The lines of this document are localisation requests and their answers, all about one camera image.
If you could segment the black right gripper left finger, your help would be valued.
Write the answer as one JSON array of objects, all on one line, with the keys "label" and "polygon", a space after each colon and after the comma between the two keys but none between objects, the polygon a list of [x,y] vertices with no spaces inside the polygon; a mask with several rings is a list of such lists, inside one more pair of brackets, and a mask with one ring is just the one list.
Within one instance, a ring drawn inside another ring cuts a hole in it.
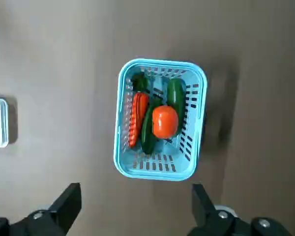
[{"label": "black right gripper left finger", "polygon": [[65,236],[81,211],[81,185],[71,183],[48,209],[11,224],[0,217],[0,236]]}]

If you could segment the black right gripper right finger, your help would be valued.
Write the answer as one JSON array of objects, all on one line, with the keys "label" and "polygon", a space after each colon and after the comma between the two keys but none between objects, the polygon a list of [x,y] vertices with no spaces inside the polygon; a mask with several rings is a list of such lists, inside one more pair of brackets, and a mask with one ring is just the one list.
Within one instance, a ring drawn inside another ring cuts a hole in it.
[{"label": "black right gripper right finger", "polygon": [[278,221],[255,217],[246,222],[225,209],[216,209],[202,184],[192,185],[192,213],[197,226],[189,236],[290,236]]}]

